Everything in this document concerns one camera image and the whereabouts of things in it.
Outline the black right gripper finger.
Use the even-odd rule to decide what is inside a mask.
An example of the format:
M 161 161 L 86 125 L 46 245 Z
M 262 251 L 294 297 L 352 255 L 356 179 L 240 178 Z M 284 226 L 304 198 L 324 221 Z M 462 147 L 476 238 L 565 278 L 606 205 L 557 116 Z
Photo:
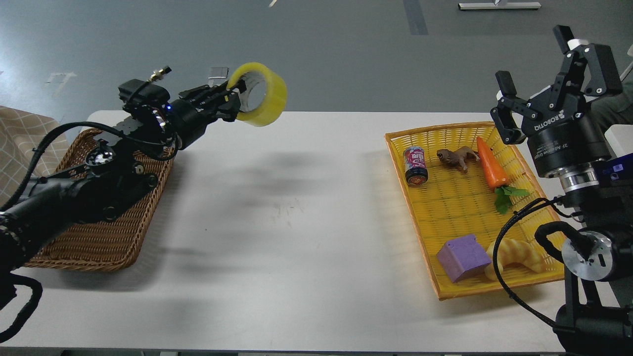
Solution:
M 517 126 L 512 114 L 517 113 L 529 119 L 536 119 L 537 112 L 529 102 L 517 96 L 516 87 L 508 71 L 495 72 L 499 86 L 500 98 L 497 105 L 490 110 L 502 142 L 506 145 L 521 144 L 527 139 L 522 129 Z
M 575 38 L 568 26 L 556 25 L 552 31 L 564 58 L 551 85 L 550 107 L 563 107 L 572 101 L 571 97 L 581 102 L 586 97 L 622 93 L 623 85 L 610 46 Z

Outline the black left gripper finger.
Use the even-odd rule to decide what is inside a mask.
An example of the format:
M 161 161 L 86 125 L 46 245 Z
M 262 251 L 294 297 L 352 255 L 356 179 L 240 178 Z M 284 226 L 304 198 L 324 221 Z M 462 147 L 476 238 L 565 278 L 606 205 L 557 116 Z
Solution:
M 236 84 L 229 84 L 228 81 L 220 84 L 209 86 L 204 84 L 202 86 L 183 90 L 179 92 L 179 99 L 196 99 L 197 97 L 212 97 L 213 95 L 228 95 L 229 92 L 235 91 L 239 94 L 244 93 L 247 90 L 246 83 L 244 81 L 238 81 Z
M 196 105 L 196 111 L 202 115 L 206 123 L 215 123 L 218 120 L 234 122 L 240 108 L 240 97 L 235 93 L 208 97 Z

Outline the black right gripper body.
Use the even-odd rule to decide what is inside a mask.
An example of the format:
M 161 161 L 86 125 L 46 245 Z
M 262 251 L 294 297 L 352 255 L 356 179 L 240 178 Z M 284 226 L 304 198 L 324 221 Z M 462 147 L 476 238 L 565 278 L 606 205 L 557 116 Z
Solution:
M 529 106 L 538 117 L 525 114 L 522 121 L 538 176 L 551 178 L 562 169 L 610 159 L 604 135 L 588 117 L 584 96 L 568 92 L 562 107 L 555 110 L 549 102 L 551 91 L 552 86 L 547 86 L 530 97 Z

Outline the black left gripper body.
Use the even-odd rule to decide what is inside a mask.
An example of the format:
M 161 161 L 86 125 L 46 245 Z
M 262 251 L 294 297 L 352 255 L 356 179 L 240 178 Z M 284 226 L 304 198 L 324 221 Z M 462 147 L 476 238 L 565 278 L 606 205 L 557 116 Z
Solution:
M 188 100 L 174 100 L 169 107 L 168 119 L 179 139 L 178 149 L 184 150 L 204 135 L 211 123 L 206 123 L 196 111 L 196 104 Z

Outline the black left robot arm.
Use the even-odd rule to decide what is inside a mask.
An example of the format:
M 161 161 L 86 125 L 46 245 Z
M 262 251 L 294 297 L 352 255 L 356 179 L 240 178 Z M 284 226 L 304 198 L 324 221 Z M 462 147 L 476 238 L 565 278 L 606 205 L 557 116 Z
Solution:
M 209 124 L 236 120 L 252 88 L 244 75 L 233 74 L 223 84 L 185 90 L 170 101 L 168 91 L 156 85 L 170 72 L 170 67 L 164 67 L 145 81 L 132 79 L 118 86 L 130 117 L 117 126 L 88 121 L 63 124 L 34 149 L 24 178 L 1 208 L 1 306 L 16 297 L 18 285 L 31 291 L 14 322 L 1 332 L 2 342 L 22 329 L 43 295 L 40 282 L 14 271 L 72 225 L 117 220 L 160 182 L 156 174 L 143 171 L 135 152 L 158 162 L 172 160 L 199 139 Z M 84 162 L 34 177 L 36 165 L 52 142 L 79 127 L 101 131 Z

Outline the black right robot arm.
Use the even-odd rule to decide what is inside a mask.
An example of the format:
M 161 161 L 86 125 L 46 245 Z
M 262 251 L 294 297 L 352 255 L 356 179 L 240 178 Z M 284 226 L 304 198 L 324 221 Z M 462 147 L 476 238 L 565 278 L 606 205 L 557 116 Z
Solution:
M 552 328 L 568 356 L 632 354 L 632 156 L 614 158 L 590 121 L 586 97 L 623 90 L 611 48 L 577 39 L 568 26 L 552 30 L 563 54 L 554 83 L 524 100 L 511 74 L 496 74 L 500 96 L 491 117 L 506 145 L 528 143 L 541 178 L 558 178 L 564 194 L 537 198 L 501 228 L 493 245 L 493 271 L 506 293 Z M 548 222 L 536 242 L 564 265 L 565 304 L 552 320 L 525 303 L 497 264 L 504 235 L 541 208 L 573 208 L 582 228 Z

